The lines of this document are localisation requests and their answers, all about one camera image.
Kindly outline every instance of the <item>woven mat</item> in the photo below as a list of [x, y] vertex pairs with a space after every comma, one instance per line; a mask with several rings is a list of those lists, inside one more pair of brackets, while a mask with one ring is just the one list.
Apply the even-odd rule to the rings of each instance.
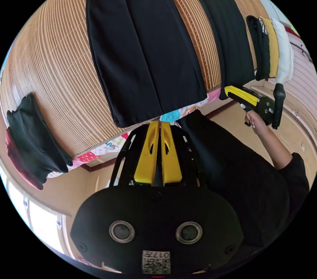
[[[221, 84], [220, 68], [206, 15], [198, 0], [174, 1], [196, 49], [206, 89], [213, 90]], [[259, 0], [236, 2], [244, 17], [268, 17]], [[85, 7], [86, 0], [47, 0], [17, 36], [0, 85], [5, 121], [6, 111], [15, 110], [33, 92], [52, 135], [72, 157], [140, 125], [122, 129], [112, 121], [91, 59]]]

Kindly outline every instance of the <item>yellow cloth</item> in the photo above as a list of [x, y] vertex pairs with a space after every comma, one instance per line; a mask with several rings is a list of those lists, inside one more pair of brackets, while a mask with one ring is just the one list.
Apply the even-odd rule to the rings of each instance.
[[275, 78], [277, 74], [277, 66], [278, 66], [278, 43], [276, 33], [272, 26], [271, 20], [268, 18], [264, 18], [260, 16], [260, 19], [263, 21], [264, 26], [268, 33], [268, 40], [269, 40], [269, 48], [270, 48], [270, 78]]

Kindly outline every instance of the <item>black cloth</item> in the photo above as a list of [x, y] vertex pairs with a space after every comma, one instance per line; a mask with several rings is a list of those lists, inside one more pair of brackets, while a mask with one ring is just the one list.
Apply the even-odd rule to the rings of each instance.
[[260, 18], [247, 16], [247, 24], [257, 59], [256, 80], [269, 78], [270, 75], [270, 47], [267, 30]]
[[94, 66], [118, 127], [207, 97], [173, 0], [87, 0], [86, 15]]
[[73, 161], [53, 138], [31, 93], [15, 111], [7, 111], [7, 120], [25, 166], [42, 183], [52, 171], [68, 172]]
[[[177, 123], [197, 149], [208, 189], [223, 196], [236, 210], [244, 241], [227, 266], [241, 266], [272, 243], [303, 204], [309, 193], [303, 160], [294, 153], [288, 166], [278, 171], [199, 110]], [[216, 172], [212, 167], [215, 160]]]
[[220, 99], [226, 86], [254, 80], [254, 66], [244, 18], [235, 0], [199, 0], [212, 28], [221, 70]]

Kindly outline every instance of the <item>label sticker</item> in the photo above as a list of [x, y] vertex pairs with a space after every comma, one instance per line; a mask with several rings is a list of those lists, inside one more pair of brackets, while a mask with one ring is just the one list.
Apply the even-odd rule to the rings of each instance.
[[142, 253], [142, 270], [147, 274], [171, 273], [170, 252], [144, 250]]

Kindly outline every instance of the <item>black sleeve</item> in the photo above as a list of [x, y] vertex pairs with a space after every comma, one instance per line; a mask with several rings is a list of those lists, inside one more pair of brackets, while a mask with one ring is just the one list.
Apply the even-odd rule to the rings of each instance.
[[287, 183], [290, 195], [290, 210], [285, 227], [294, 219], [309, 193], [304, 161], [297, 153], [293, 153], [292, 156], [291, 162], [279, 170]]

